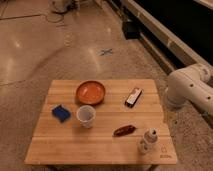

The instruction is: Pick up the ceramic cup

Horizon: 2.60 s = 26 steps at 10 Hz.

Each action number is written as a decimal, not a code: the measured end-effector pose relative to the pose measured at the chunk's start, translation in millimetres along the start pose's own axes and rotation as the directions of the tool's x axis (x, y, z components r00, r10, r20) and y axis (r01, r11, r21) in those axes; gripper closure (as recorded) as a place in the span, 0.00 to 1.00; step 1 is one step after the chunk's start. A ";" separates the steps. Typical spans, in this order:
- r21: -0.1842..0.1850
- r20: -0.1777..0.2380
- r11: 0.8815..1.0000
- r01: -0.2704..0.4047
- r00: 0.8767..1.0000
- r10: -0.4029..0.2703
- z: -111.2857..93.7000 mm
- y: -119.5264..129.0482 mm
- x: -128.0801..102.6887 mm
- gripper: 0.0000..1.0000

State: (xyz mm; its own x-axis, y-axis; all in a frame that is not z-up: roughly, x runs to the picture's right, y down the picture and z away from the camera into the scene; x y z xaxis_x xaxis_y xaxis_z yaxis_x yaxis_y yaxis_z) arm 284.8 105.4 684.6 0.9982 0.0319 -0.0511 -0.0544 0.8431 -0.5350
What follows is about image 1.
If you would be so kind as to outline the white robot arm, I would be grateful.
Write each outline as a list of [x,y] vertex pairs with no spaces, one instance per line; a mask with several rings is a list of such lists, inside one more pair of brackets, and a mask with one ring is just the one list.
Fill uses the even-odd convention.
[[191,101],[213,116],[213,87],[207,84],[210,78],[210,69],[202,63],[171,72],[164,93],[166,106],[177,110]]

